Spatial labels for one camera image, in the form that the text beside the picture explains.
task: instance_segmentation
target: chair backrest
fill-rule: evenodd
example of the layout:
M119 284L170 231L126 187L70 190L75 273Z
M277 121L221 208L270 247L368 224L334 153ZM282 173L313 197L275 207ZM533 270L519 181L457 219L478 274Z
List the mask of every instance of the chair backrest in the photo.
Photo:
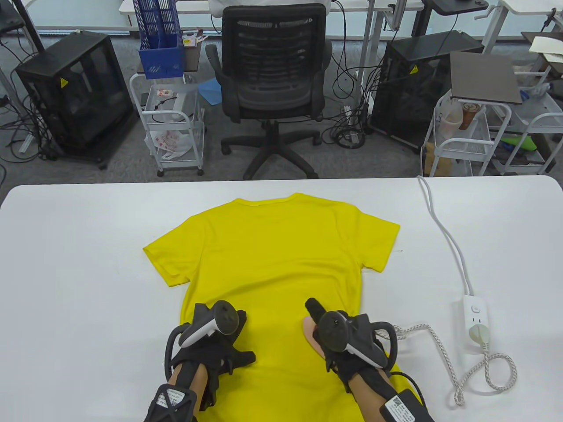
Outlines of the chair backrest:
M222 68L235 80L240 107L275 111L309 104L313 78L323 71L325 26L319 3L226 7Z

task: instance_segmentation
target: office chair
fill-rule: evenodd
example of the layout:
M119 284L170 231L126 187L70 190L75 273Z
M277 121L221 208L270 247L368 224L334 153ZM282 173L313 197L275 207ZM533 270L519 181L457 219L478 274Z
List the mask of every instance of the office chair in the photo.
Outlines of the office chair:
M234 123L263 120L265 136L236 136L221 141L221 152L231 145L260 148L244 172L250 180L272 154L278 154L318 179L313 168L289 148L312 138L321 145L319 131L279 132L275 119L309 116L323 120L324 71L332 45L325 40L326 9L321 4L291 6L229 6L223 10L222 56L217 46L205 52L221 85L224 113Z

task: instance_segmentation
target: white cable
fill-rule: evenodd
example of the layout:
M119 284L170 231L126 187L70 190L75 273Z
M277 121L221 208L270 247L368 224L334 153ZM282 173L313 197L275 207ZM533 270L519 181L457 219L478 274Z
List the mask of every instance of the white cable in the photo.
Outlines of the white cable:
M465 282L465 285L467 286L468 294L470 296L473 296L474 295L473 294L473 286L471 285L471 282L469 281L469 276L467 275L467 266L465 264L465 258L463 257L463 253L461 252L461 248L459 247L459 245L457 244L457 242L455 241L455 239L453 238L451 233L448 231L448 229L445 228L444 225L440 222L440 220L438 219L438 217L436 215L436 212L434 211L434 201L432 199L432 191L430 190L430 185L428 185L428 182L422 176L417 176L417 178L424 183L424 185L426 187L426 191L428 191L428 209L430 211L430 216L436 222L438 227L442 230L442 233L444 233L444 235L448 238L448 240L450 240L452 242L452 244L454 245L454 247L455 247L455 249L456 249L456 251L459 255L459 260L461 262L461 267L462 267L463 281ZM510 390L516 384L516 380L518 379L518 372L516 370L516 365L514 364L514 361L512 360L512 358L510 356L504 354L504 353L489 354L489 331L488 331L488 329L486 329L486 331L483 333L482 338L478 337L477 339L474 340L474 341L476 341L477 344L479 344L481 346L481 350L483 352L484 359L481 362L479 362L477 365L475 365L473 368L471 368L465 374L465 376L462 378L462 380L459 381L457 379L456 374L455 374L455 370L454 370L454 367L452 365L452 361L450 360L448 353L446 352L446 349L445 349L442 341L440 340L440 338L438 337L438 335L436 334L436 332L432 329L432 327L430 325L428 325L428 324L418 324L418 325L414 325L414 326L407 328L407 329L402 329L401 327L398 327L398 326L394 326L394 327L395 327L395 330L397 331L397 340L404 340L405 338L407 338L409 333L412 333L413 331L417 331L417 330L428 330L430 332L430 334L432 334L432 337L434 338L434 341L436 342L436 345L438 346L438 349L440 350L440 353L441 353L442 357L444 358L444 362L445 362L446 367L448 369L448 373L450 375L450 379L452 380L452 384L455 387L454 401L455 401L455 404L458 405L458 406L463 406L465 404L465 398L463 397L463 389L465 388L465 385L469 381L469 378L471 378L473 376L473 374L476 373L477 371L479 371L482 367L485 367L485 381L487 382L487 384L491 388L493 388L497 392L500 393L500 392L503 392L503 391ZM381 336L384 339L389 340L389 336L387 335L387 333L385 331L378 331L378 335ZM493 384L493 382L490 379L489 362L494 360L494 359L504 359L508 363L508 366L510 367L510 378L508 379L508 382L502 387L499 387L498 385Z
M404 340L407 338L409 333L412 333L413 331L417 331L417 330L428 330L430 334L432 334L432 337L434 338L434 341L436 342L436 345L438 346L438 349L440 350L440 353L444 358L444 362L448 369L448 373L450 375L450 379L452 380L452 384L455 387L454 401L455 404L458 406L463 406L465 404L463 390L465 389L465 385L469 381L469 378L471 378L473 374L479 371L483 366L485 367L485 381L491 388L493 388L497 392L502 393L503 391L510 390L516 384L516 380L518 379L518 372L516 370L516 365L514 364L514 361L510 356L504 353L489 354L489 343L483 343L481 345L484 359L481 362L479 362L477 365L475 365L473 368L471 368L465 374L465 376L462 378L461 381L458 381L454 367L452 365L452 361L450 360L442 341L440 340L440 338L438 337L438 335L430 325L418 324L418 325L413 325L412 327L409 327L407 329L402 329L401 327L398 327L396 325L394 325L393 327L395 327L395 330L397 332L397 340ZM389 340L389 335L387 335L385 331L377 331L377 335L386 340ZM510 378L508 379L508 382L502 387L493 384L493 382L490 379L489 362L494 359L504 359L508 363L508 366L510 367Z
M436 216L436 212L434 211L434 201L432 200L432 191L430 190L430 186L428 185L428 182L422 176L417 176L417 179L421 180L426 185L426 190L428 191L428 209L430 211L430 216L436 222L436 224L438 225L440 230L442 230L442 233L444 233L444 235L446 235L446 237L454 245L454 247L455 247L455 249L456 249L456 251L459 255L459 260L461 262L462 277L463 277L463 281L467 285L468 295L474 296L473 286L471 285L471 282L469 281L469 276L467 275L467 266L465 265L465 258L463 257L461 249L459 248L459 245L457 244L457 242L453 238L452 234L448 231L447 228L444 227L444 225L440 222L440 220Z

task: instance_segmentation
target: black computer case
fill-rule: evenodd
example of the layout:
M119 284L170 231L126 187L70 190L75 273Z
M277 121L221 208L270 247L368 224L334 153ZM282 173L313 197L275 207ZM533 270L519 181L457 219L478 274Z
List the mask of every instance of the black computer case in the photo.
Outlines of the black computer case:
M133 114L109 36L71 33L16 71L61 156L108 159Z
M372 128L419 150L436 103L451 87L449 54L482 50L479 41L458 31L390 43L374 98Z

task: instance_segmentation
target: chair base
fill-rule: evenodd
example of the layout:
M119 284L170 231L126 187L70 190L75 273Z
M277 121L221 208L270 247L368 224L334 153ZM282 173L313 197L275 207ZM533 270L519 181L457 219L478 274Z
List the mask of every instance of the chair base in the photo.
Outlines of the chair base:
M272 154L278 154L299 167L299 169L303 170L307 179L319 178L319 175L315 173L313 167L288 146L291 143L308 138L313 139L313 145L320 145L322 140L320 139L319 131L295 131L280 134L279 123L269 120L262 124L262 128L266 129L266 136L235 136L221 141L221 152L224 155L228 155L232 152L231 145L260 148L260 152L254 157L247 170L244 172L244 180L251 180L261 165L264 164Z

